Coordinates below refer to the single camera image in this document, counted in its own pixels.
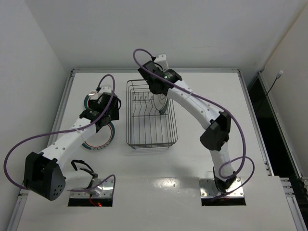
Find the white plate with characters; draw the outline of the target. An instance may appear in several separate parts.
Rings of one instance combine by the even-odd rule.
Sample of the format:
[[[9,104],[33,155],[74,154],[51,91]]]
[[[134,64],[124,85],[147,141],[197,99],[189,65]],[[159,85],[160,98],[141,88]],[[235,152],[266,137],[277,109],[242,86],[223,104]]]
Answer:
[[[164,94],[154,94],[154,106],[158,111],[163,110],[167,103],[167,97]]]

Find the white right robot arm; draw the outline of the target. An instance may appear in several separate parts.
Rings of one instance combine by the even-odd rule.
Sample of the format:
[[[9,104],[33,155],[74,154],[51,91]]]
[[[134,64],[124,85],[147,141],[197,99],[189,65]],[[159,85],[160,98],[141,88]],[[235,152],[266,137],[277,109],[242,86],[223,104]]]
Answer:
[[[165,73],[157,71],[157,73],[161,75],[165,82],[147,74],[144,79],[149,85],[150,91],[153,94],[163,94],[177,102],[200,123],[205,130],[200,136],[200,142],[210,151],[214,164],[216,188],[225,193],[236,179],[228,148],[231,130],[230,115],[193,97],[193,91],[174,71],[169,70]]]

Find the blue patterned green plate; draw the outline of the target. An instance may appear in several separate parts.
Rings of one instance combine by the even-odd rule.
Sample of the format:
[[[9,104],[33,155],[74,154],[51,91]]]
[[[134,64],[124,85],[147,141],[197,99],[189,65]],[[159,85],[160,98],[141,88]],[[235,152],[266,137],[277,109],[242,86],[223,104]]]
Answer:
[[[161,108],[161,110],[159,111],[160,115],[163,115],[165,114],[166,110],[167,110],[167,107],[168,107],[168,102],[169,102],[169,99],[166,97],[165,98],[165,102]]]

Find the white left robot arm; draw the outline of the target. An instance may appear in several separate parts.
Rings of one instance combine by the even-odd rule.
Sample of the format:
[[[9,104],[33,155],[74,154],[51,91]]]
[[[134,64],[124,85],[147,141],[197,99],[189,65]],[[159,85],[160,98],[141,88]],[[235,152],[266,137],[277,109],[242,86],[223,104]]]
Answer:
[[[110,86],[98,87],[88,95],[85,109],[70,130],[43,149],[31,152],[26,157],[23,185],[30,191],[53,201],[62,192],[87,192],[96,195],[106,180],[83,160],[71,157],[87,140],[104,127],[111,131],[110,138],[100,146],[90,146],[89,150],[103,149],[115,136],[113,121],[119,120],[121,101]]]

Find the green red rimmed plate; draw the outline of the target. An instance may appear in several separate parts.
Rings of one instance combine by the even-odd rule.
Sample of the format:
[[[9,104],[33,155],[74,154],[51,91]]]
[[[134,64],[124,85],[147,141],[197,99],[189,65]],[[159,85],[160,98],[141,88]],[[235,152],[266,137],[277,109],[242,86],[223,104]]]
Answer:
[[[84,102],[83,102],[85,109],[87,109],[89,107],[89,99],[90,99],[90,96],[86,95]]]
[[[115,137],[115,127],[112,122],[104,126],[98,133],[88,138],[82,147],[90,151],[98,151],[111,144]]]

